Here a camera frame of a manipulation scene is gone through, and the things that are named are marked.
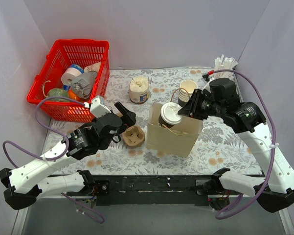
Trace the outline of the brown pulp cup carrier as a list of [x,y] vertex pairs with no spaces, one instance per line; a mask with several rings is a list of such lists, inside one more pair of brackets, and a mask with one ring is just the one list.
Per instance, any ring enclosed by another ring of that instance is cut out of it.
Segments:
[[121,140],[129,148],[141,147],[145,139],[145,133],[138,125],[133,125],[121,134]]

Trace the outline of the white cup lid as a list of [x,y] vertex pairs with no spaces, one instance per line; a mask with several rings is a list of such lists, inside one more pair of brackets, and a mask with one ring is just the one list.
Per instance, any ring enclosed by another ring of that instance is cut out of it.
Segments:
[[178,114],[178,111],[180,109],[181,106],[177,103],[165,103],[160,110],[160,116],[163,119],[163,121],[169,125],[179,124],[182,120],[182,116]]

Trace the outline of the black paper coffee cup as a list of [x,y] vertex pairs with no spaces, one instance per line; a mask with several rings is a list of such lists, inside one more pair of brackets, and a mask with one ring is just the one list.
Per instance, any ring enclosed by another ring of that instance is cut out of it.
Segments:
[[170,124],[168,122],[166,122],[161,115],[159,115],[158,117],[158,125],[161,127],[167,127],[167,128],[172,128],[174,126],[174,124]]

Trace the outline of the kraft paper bag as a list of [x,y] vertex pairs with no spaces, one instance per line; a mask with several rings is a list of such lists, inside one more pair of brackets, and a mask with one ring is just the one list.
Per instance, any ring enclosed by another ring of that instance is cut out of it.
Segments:
[[182,116],[181,122],[172,128],[161,127],[158,117],[163,105],[154,102],[149,108],[147,148],[186,158],[203,130],[203,122]]

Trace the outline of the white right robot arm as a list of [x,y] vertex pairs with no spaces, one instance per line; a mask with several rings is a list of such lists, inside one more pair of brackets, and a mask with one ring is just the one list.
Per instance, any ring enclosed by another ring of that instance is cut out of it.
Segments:
[[252,102],[241,102],[236,85],[228,78],[210,82],[210,91],[195,89],[178,114],[198,120],[218,117],[251,150],[265,178],[238,174],[222,168],[211,179],[197,187],[199,192],[224,194],[227,190],[257,196],[257,202],[268,212],[277,212],[294,203],[294,169],[285,159],[266,123],[266,116]]

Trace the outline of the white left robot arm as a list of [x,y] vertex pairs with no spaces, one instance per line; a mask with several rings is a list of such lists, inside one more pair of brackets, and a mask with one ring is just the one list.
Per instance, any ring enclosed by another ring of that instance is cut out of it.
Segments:
[[115,107],[122,114],[119,117],[103,105],[99,97],[82,105],[94,115],[91,122],[63,135],[62,140],[44,154],[33,154],[33,161],[0,171],[0,181],[6,187],[4,199],[11,208],[27,208],[39,198],[54,193],[80,192],[84,196],[93,193],[94,180],[89,171],[67,176],[51,175],[99,150],[106,150],[111,142],[120,142],[120,134],[135,125],[136,114],[117,102]]

